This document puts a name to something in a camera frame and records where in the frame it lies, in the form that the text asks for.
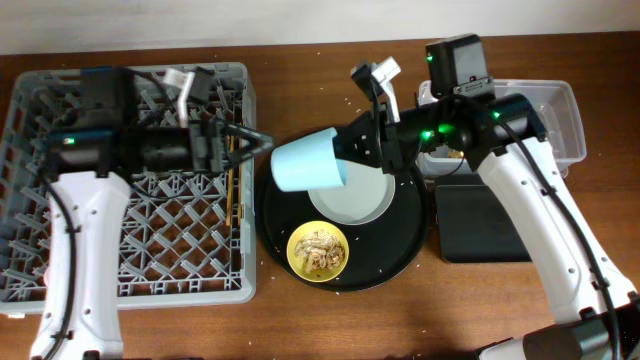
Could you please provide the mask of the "light blue cup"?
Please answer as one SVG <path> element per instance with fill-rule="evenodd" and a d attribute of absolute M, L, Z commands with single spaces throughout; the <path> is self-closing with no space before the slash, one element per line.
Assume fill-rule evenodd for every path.
<path fill-rule="evenodd" d="M 276 148 L 271 155 L 272 177 L 283 192 L 343 187 L 346 165 L 334 150 L 335 128 L 306 135 Z"/>

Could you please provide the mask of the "gold foil wrapper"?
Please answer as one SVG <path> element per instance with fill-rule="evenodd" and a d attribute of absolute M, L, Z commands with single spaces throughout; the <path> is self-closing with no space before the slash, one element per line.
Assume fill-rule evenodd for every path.
<path fill-rule="evenodd" d="M 464 157 L 464 153 L 462 151 L 451 150 L 447 153 L 447 157 L 450 159 L 461 159 Z"/>

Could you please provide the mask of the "food scraps pile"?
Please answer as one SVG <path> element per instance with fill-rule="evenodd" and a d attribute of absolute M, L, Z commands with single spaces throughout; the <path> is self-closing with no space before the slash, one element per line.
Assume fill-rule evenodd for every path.
<path fill-rule="evenodd" d="M 304 272 L 311 274 L 339 268 L 346 252 L 337 237 L 320 229 L 304 235 L 296 244 L 294 255 L 302 259 Z"/>

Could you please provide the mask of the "yellow bowl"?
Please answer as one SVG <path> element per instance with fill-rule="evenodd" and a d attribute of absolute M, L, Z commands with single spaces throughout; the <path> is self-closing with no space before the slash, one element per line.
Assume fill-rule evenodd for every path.
<path fill-rule="evenodd" d="M 298 241 L 304 235 L 320 229 L 323 229 L 338 238 L 342 246 L 345 248 L 345 252 L 346 252 L 345 260 L 339 268 L 336 268 L 333 271 L 314 271 L 311 274 L 307 274 L 303 270 L 302 259 L 294 255 L 294 248 L 298 243 Z M 339 274 L 345 269 L 346 264 L 349 260 L 349 255 L 350 255 L 349 244 L 346 239 L 346 236 L 342 233 L 342 231 L 338 227 L 324 221 L 311 221 L 299 226 L 290 236 L 287 242 L 287 248 L 286 248 L 287 261 L 291 269 L 294 271 L 294 273 L 298 275 L 300 278 L 302 278 L 303 280 L 314 282 L 314 283 L 328 282 L 329 280 L 333 280 L 337 278 Z"/>

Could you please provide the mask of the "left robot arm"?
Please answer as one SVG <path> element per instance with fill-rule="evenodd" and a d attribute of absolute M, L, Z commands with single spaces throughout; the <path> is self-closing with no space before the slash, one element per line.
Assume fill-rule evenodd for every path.
<path fill-rule="evenodd" d="M 125 67 L 81 72 L 82 105 L 47 137 L 39 177 L 49 194 L 51 245 L 44 312 L 33 359 L 120 359 L 117 268 L 132 176 L 151 172 L 219 175 L 266 153 L 271 136 L 221 115 L 192 120 L 190 102 L 204 103 L 213 80 L 202 67 L 169 69 L 154 84 L 179 88 L 179 124 L 161 127 L 141 117 L 135 85 L 140 72 Z"/>

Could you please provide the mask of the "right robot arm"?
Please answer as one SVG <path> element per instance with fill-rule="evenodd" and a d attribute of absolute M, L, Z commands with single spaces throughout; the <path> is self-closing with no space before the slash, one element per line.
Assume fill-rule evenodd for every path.
<path fill-rule="evenodd" d="M 476 359 L 635 359 L 639 294 L 568 191 L 544 124 L 522 94 L 495 93 L 480 38 L 426 45 L 433 100 L 400 110 L 393 59 L 351 72 L 372 107 L 334 141 L 344 160 L 400 175 L 422 152 L 461 151 L 511 219 L 539 273 L 554 324 L 479 348 Z"/>

